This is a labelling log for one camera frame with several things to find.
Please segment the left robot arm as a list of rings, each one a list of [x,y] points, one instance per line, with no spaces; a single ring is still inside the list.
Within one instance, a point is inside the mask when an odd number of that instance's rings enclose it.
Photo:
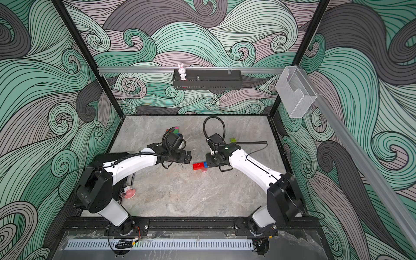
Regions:
[[[86,210],[105,218],[121,236],[129,236],[135,229],[135,221],[114,196],[113,187],[123,179],[148,167],[164,162],[189,164],[192,152],[179,147],[166,147],[153,143],[137,153],[105,154],[103,162],[95,160],[87,167],[68,172],[81,172],[74,188],[76,197]]]

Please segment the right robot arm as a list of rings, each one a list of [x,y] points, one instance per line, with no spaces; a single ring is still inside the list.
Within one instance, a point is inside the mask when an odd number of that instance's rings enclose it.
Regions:
[[[266,141],[226,143],[219,134],[206,136],[210,153],[206,154],[208,167],[226,172],[238,170],[254,181],[266,194],[266,205],[256,209],[247,221],[247,229],[254,236],[264,235],[267,228],[287,226],[297,215],[324,220],[323,213],[306,210],[297,179],[290,172],[275,171],[251,156],[242,145],[267,145]]]

